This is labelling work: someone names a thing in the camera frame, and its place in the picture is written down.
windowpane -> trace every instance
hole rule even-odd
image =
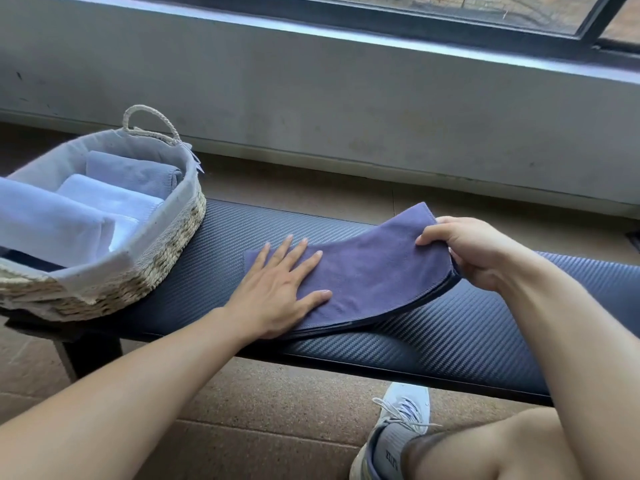
[[[640,0],[627,0],[602,34],[603,38],[640,43]]]
[[[334,0],[574,34],[597,0]]]

bench leg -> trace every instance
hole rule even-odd
[[[71,342],[54,340],[54,343],[71,382],[122,357],[120,340],[99,333],[85,332]]]

purple towel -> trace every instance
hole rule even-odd
[[[331,290],[333,297],[311,311],[286,337],[382,320],[417,308],[451,289],[460,277],[446,243],[415,245],[415,238],[433,224],[432,213],[419,203],[347,241],[309,245],[299,262],[317,250],[323,251],[323,257],[300,285],[298,298],[315,290]],[[245,273],[258,252],[245,252]]]

wicker basket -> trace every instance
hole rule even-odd
[[[162,119],[172,136],[129,128],[135,111]],[[88,320],[114,313],[145,297],[171,271],[201,224],[206,200],[198,182],[199,161],[175,128],[153,108],[136,105],[123,128],[101,131],[61,144],[9,178],[55,191],[73,173],[84,173],[86,154],[98,150],[169,163],[184,177],[149,221],[122,249],[84,266],[46,273],[0,258],[0,306],[25,309],[52,321]]]

hand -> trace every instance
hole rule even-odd
[[[251,269],[234,291],[225,309],[231,320],[242,321],[253,339],[273,339],[298,323],[309,311],[331,298],[331,291],[309,293],[298,300],[302,280],[316,267],[322,251],[291,270],[307,249],[303,239],[289,254],[293,236],[288,236],[265,266],[269,243],[258,254]]]
[[[491,225],[471,217],[438,217],[437,224],[424,228],[418,246],[446,241],[460,270],[473,285],[500,291],[500,284],[514,266],[542,259]]]

